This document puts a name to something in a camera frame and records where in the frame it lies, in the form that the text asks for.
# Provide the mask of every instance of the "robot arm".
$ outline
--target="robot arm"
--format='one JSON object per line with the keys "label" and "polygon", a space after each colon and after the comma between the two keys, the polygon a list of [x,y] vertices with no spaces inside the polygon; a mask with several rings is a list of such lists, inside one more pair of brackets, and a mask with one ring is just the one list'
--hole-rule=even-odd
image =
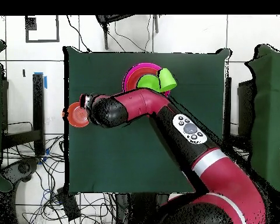
{"label": "robot arm", "polygon": [[164,95],[149,89],[114,96],[83,94],[80,106],[88,110],[91,122],[106,128],[149,115],[181,171],[201,193],[193,205],[224,210],[233,224],[265,223],[263,199],[253,182]]}

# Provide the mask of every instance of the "black frame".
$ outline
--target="black frame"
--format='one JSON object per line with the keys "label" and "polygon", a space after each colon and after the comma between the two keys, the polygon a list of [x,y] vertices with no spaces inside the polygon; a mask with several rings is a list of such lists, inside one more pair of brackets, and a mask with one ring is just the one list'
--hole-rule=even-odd
{"label": "black frame", "polygon": [[[2,81],[3,123],[2,130],[8,130],[8,81]],[[44,143],[44,86],[43,75],[33,75],[33,130],[12,134],[2,134],[2,149],[34,141],[36,156],[45,154]]]}
{"label": "black frame", "polygon": [[56,40],[29,40],[29,30],[37,30],[36,17],[25,16],[25,30],[26,30],[26,43],[47,43],[47,42],[59,42],[59,17],[56,16]]}

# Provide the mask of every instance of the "black power strip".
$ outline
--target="black power strip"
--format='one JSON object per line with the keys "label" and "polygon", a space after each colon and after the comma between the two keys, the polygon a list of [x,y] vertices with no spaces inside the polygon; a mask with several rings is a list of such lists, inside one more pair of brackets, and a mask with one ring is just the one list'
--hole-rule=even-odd
{"label": "black power strip", "polygon": [[64,212],[68,217],[68,221],[72,221],[81,216],[81,211],[78,207],[75,195],[64,194],[63,187],[57,190],[57,199],[64,206]]}

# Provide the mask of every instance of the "black stand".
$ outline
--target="black stand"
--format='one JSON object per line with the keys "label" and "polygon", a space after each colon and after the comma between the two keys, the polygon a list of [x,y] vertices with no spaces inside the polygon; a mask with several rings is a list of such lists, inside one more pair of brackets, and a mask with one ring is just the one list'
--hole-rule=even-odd
{"label": "black stand", "polygon": [[[36,156],[44,155],[44,90],[43,76],[33,75],[33,130],[14,134],[3,134],[2,149],[8,149],[16,145],[26,144],[34,141],[34,152]],[[8,103],[7,103],[8,81],[2,81],[3,98],[3,124],[2,129],[8,129]]]}
{"label": "black stand", "polygon": [[240,135],[230,134],[231,114],[231,83],[232,79],[227,78],[225,82],[225,107],[223,121],[223,144],[229,144],[246,152],[251,152],[251,141],[249,138]]}

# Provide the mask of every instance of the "control button panel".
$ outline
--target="control button panel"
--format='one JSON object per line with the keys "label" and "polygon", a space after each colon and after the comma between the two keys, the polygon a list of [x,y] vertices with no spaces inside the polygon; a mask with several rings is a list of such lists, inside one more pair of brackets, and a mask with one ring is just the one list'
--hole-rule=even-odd
{"label": "control button panel", "polygon": [[203,144],[207,136],[184,114],[177,114],[173,118],[173,125],[192,144]]}

